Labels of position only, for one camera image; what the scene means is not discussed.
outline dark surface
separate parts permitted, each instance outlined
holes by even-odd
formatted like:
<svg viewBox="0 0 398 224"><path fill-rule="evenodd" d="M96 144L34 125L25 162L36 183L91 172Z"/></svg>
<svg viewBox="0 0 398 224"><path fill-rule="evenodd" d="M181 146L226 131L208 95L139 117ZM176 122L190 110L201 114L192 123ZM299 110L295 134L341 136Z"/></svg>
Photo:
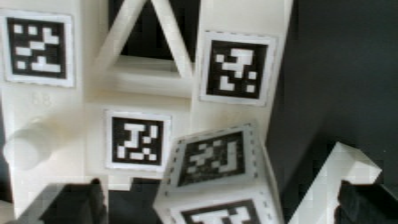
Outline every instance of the dark surface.
<svg viewBox="0 0 398 224"><path fill-rule="evenodd" d="M130 191L109 192L110 224L162 224L153 210L158 180L135 178Z"/></svg>
<svg viewBox="0 0 398 224"><path fill-rule="evenodd" d="M0 119L0 149L4 149L4 120ZM11 178L9 178L9 164L4 159L4 153L0 153L0 200L13 202L11 196Z"/></svg>
<svg viewBox="0 0 398 224"><path fill-rule="evenodd" d="M398 183L398 1L299 0L269 129L286 221L336 141Z"/></svg>
<svg viewBox="0 0 398 224"><path fill-rule="evenodd" d="M350 182L343 181L338 196L338 220L347 219L352 223L361 224L398 223L396 196L389 186L380 184L352 185Z"/></svg>
<svg viewBox="0 0 398 224"><path fill-rule="evenodd" d="M98 179L91 184L68 184L39 217L45 224L103 224L107 222L103 199Z"/></svg>

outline black background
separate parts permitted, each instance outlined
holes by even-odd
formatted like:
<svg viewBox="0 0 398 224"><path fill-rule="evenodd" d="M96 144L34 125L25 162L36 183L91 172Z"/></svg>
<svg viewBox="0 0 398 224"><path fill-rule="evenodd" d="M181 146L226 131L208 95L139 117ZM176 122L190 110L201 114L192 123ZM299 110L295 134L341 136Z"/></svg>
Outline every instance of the black background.
<svg viewBox="0 0 398 224"><path fill-rule="evenodd" d="M286 220L336 141L363 149L380 182L398 184L396 12L396 0L295 2L267 137ZM132 201L121 197L117 206Z"/></svg>

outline white 3d printed object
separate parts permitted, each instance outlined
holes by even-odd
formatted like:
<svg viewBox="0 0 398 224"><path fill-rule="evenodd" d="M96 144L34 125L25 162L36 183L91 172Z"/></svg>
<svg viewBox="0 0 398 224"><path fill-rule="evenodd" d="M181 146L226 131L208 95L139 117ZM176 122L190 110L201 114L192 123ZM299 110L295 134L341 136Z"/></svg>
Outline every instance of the white 3d printed object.
<svg viewBox="0 0 398 224"><path fill-rule="evenodd" d="M258 130L245 123L176 142L155 209L165 224L283 223Z"/></svg>

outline white panel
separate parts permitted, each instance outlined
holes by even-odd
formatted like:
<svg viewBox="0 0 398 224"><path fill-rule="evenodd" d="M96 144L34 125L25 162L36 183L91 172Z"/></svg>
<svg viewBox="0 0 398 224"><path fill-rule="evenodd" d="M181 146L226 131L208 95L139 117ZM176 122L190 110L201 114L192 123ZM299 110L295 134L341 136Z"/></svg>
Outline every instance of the white panel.
<svg viewBox="0 0 398 224"><path fill-rule="evenodd" d="M290 224L334 224L341 181L372 184L382 169L361 150L338 143L299 205Z"/></svg>

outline white plastic frame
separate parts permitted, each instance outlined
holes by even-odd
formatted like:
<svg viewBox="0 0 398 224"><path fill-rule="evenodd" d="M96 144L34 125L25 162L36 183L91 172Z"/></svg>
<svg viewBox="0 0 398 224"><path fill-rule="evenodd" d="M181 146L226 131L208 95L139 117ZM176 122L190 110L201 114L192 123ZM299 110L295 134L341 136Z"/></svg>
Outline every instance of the white plastic frame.
<svg viewBox="0 0 398 224"><path fill-rule="evenodd" d="M151 3L174 61L121 56L148 1L125 0L94 60L94 73L101 78L101 88L109 90L190 98L192 88L187 86L192 85L194 66L169 0L151 0Z"/></svg>
<svg viewBox="0 0 398 224"><path fill-rule="evenodd" d="M226 97L226 96L217 96L217 95L206 94L208 78L210 78L208 77L210 53L212 53L213 40L221 40L226 42L237 42L237 43L261 44L261 45L269 46L267 56L265 56L260 99L245 99L245 98L238 98L238 97ZM203 53L205 53L205 55L203 55L203 58L205 58L203 79L201 79L201 95L199 95L203 101L265 106L267 93L269 93L269 79L270 79L272 64L274 64L274 59L276 59L276 44L277 44L277 39L272 36L206 31L205 50L203 50Z"/></svg>
<svg viewBox="0 0 398 224"><path fill-rule="evenodd" d="M62 87L75 86L75 61L73 61L73 18L70 15L32 12L23 10L0 9L0 29L7 30L7 18L29 19L38 21L59 22L64 24L64 49L66 49L66 79L55 79L29 75L14 75L11 68L11 55L9 55L9 32L2 32L2 47L4 47L4 67L6 67L6 80L39 85L52 85Z"/></svg>
<svg viewBox="0 0 398 224"><path fill-rule="evenodd" d="M164 172L165 170L165 162L169 158L169 147L171 147L171 116L162 114L148 114L142 112L130 112L130 111L105 111L107 116L107 124L105 124L105 136L107 136L107 168L110 169L132 169L132 170L144 170ZM162 164L160 165L142 165L142 164L126 164L112 162L112 118L133 118L141 120L162 121L164 122L164 139L162 139Z"/></svg>

